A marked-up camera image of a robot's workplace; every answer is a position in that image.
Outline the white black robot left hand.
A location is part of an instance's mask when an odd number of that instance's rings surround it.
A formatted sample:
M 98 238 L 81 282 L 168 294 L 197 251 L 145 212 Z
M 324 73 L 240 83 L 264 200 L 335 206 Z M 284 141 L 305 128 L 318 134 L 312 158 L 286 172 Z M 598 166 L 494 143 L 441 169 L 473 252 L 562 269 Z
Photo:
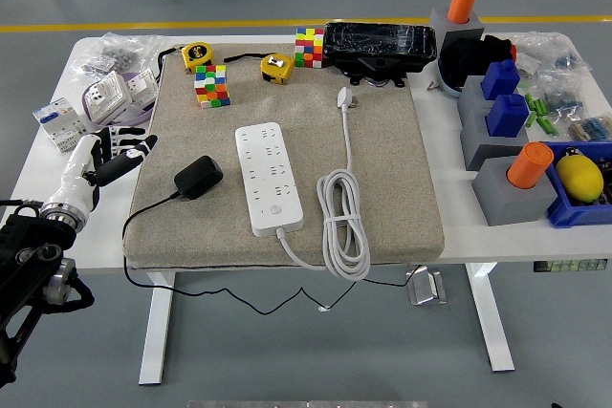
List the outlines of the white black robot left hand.
M 99 190 L 139 166 L 157 140 L 143 128 L 124 126 L 84 136 L 64 168 L 60 187 L 41 207 L 41 215 L 85 225 L 98 204 Z

